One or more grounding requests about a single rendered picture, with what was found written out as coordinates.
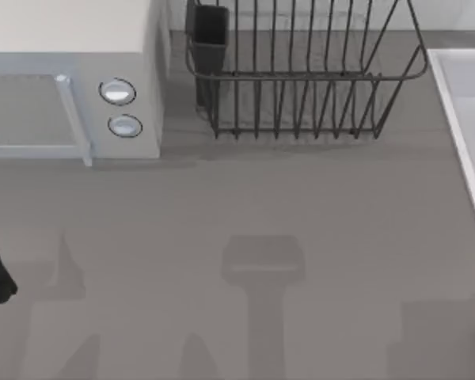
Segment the small round microwave knob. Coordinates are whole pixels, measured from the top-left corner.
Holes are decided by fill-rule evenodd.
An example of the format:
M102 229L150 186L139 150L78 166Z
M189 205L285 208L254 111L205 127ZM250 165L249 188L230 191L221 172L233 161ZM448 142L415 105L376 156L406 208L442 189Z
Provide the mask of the small round microwave knob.
M143 131L143 124L135 116L123 114L108 119L108 129L122 139L133 139Z

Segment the large round microwave knob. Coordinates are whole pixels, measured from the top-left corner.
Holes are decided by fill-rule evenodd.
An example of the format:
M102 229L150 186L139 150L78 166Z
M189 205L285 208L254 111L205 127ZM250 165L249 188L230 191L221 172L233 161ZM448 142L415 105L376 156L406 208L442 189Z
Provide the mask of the large round microwave knob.
M137 96L135 87L122 78L113 78L101 82L98 86L98 92L104 101L115 106L129 105Z

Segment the dark grey cutlery holder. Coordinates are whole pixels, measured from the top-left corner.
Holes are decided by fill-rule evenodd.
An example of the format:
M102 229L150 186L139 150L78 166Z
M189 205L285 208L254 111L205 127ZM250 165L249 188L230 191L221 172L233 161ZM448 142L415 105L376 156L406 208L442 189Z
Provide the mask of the dark grey cutlery holder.
M221 5L205 5L200 0L187 0L185 32L196 79L196 102L212 112L219 76L224 67L228 46L230 11Z

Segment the microwave oven door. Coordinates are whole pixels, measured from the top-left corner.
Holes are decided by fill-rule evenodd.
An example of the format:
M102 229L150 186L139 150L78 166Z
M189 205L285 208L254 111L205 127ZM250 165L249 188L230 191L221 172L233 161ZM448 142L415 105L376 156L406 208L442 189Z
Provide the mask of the microwave oven door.
M54 76L0 74L0 159L82 159Z

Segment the pale microwave oven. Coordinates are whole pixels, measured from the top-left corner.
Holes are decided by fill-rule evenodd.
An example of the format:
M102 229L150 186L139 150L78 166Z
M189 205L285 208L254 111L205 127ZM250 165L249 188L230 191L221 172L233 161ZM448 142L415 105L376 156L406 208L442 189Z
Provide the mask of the pale microwave oven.
M0 0L0 74L69 76L93 163L160 157L170 56L166 0ZM135 87L132 103L101 98L113 78ZM139 136L108 129L123 114L141 121Z

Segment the white sink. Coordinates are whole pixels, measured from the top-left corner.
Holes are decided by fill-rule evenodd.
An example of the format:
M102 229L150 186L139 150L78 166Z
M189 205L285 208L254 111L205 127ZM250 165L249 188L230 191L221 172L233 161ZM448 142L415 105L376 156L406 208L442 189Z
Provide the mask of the white sink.
M475 212L475 48L427 53Z

